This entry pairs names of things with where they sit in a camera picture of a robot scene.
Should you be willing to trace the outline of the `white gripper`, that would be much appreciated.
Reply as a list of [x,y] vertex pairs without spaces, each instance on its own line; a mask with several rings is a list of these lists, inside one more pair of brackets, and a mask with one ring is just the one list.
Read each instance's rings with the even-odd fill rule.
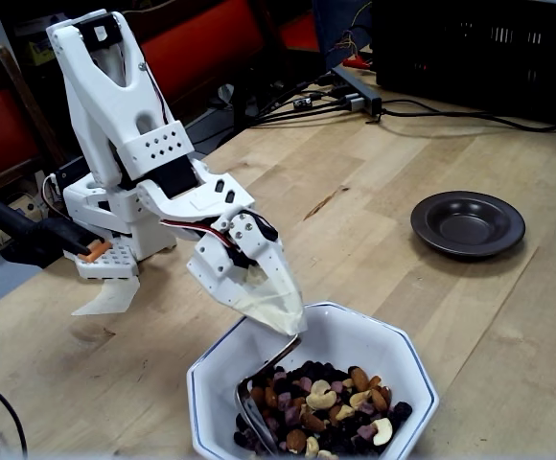
[[249,286],[237,283],[252,267],[252,260],[273,283],[291,283],[292,273],[277,231],[254,212],[235,217],[206,218],[188,222],[201,238],[195,249],[196,261],[214,278],[196,279],[217,303],[244,314],[250,300]]

